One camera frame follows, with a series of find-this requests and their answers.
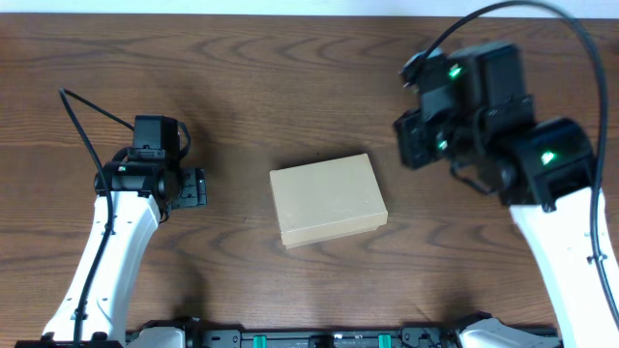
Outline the cardboard box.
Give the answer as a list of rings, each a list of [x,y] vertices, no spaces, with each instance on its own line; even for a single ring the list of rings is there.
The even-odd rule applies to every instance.
[[[368,155],[270,172],[280,236],[287,248],[369,232],[387,223]]]

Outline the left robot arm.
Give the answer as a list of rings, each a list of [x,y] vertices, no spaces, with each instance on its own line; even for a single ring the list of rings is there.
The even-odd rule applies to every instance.
[[[73,281],[54,316],[37,340],[20,340],[19,347],[197,347],[200,335],[192,319],[149,322],[127,333],[127,316],[142,257],[161,218],[173,209],[207,203],[204,171],[177,170],[177,193],[160,195],[162,185],[146,186],[132,174],[144,163],[113,161],[106,166],[119,177],[112,191],[97,198],[87,245]]]

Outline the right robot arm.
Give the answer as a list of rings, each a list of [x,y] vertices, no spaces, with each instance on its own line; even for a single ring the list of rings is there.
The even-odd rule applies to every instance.
[[[618,263],[584,130],[567,118],[536,120],[511,43],[421,52],[401,75],[419,97],[395,122],[403,164],[445,160],[453,176],[474,168],[469,186],[499,198],[534,255],[559,324],[557,344],[616,346]]]

